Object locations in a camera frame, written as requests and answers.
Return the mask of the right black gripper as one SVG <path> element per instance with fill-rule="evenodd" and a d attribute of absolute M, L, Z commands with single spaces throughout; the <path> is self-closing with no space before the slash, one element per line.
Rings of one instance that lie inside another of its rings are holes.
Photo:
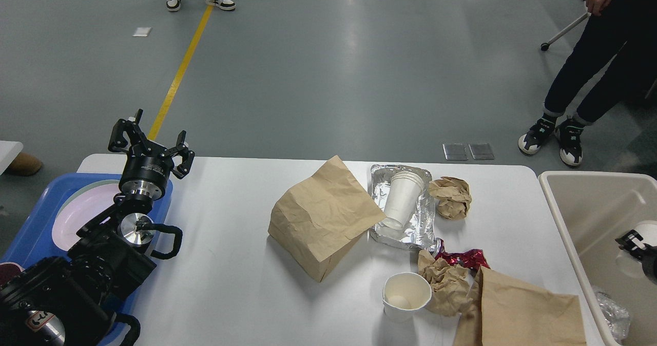
<path fill-rule="evenodd" d="M 634 260 L 641 262 L 645 276 L 652 283 L 656 284 L 655 248 L 644 243 L 643 236 L 636 229 L 630 229 L 618 238 L 615 238 L 615 242 L 618 244 L 620 250 L 628 253 Z"/>

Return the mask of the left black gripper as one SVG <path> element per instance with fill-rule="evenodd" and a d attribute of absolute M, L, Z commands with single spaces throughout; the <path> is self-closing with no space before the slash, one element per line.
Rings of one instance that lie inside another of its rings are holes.
<path fill-rule="evenodd" d="M 186 143 L 187 132 L 181 131 L 174 147 L 165 148 L 162 158 L 147 156 L 149 140 L 139 126 L 143 110 L 129 119 L 118 119 L 108 143 L 109 152 L 127 154 L 119 189 L 124 194 L 138 194 L 158 200 L 166 195 L 170 174 L 180 179 L 190 173 L 195 152 Z"/>

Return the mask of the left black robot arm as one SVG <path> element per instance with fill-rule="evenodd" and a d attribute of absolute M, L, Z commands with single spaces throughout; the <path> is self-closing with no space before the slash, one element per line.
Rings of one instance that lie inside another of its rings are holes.
<path fill-rule="evenodd" d="M 67 257 L 46 257 L 2 284 L 2 345 L 97 345 L 116 323 L 129 327 L 122 345 L 134 345 L 139 320 L 113 310 L 157 268 L 176 257 L 179 227 L 155 223 L 149 213 L 166 194 L 170 175 L 182 179 L 195 158 L 186 131 L 176 145 L 148 139 L 141 109 L 119 119 L 108 150 L 127 155 L 113 204 L 80 227 Z"/>

